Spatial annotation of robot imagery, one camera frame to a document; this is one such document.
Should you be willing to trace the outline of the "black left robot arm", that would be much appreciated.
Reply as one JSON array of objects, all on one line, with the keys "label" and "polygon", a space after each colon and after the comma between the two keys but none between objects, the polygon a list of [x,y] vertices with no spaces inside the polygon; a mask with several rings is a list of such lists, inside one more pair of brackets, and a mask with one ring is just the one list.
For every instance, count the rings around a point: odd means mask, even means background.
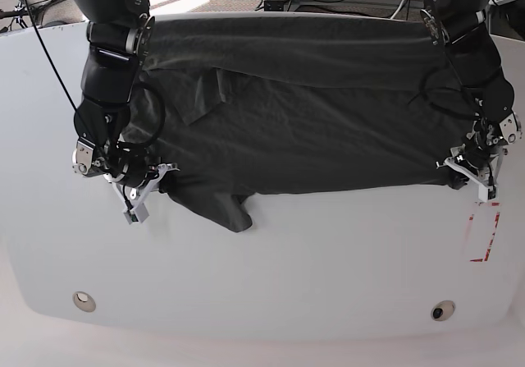
[{"label": "black left robot arm", "polygon": [[473,110],[472,130],[443,162],[478,186],[478,198],[497,196],[497,177],[505,148],[522,136],[513,110],[515,93],[506,80],[500,53],[486,26],[490,0],[423,0],[423,24],[440,48]]}]

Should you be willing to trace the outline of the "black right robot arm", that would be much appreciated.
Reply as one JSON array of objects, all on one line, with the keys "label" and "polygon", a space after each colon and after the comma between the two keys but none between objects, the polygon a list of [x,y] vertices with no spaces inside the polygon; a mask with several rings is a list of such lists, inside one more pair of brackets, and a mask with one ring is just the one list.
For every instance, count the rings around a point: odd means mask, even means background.
[{"label": "black right robot arm", "polygon": [[[87,17],[89,53],[81,79],[82,101],[74,115],[78,135],[72,154],[75,173],[104,177],[119,195],[128,223],[148,218],[145,199],[176,170],[149,148],[160,137],[166,106],[160,93],[139,80],[155,19],[149,0],[74,0]],[[157,127],[145,141],[121,140],[130,123],[130,100],[141,90],[158,105]]]}]

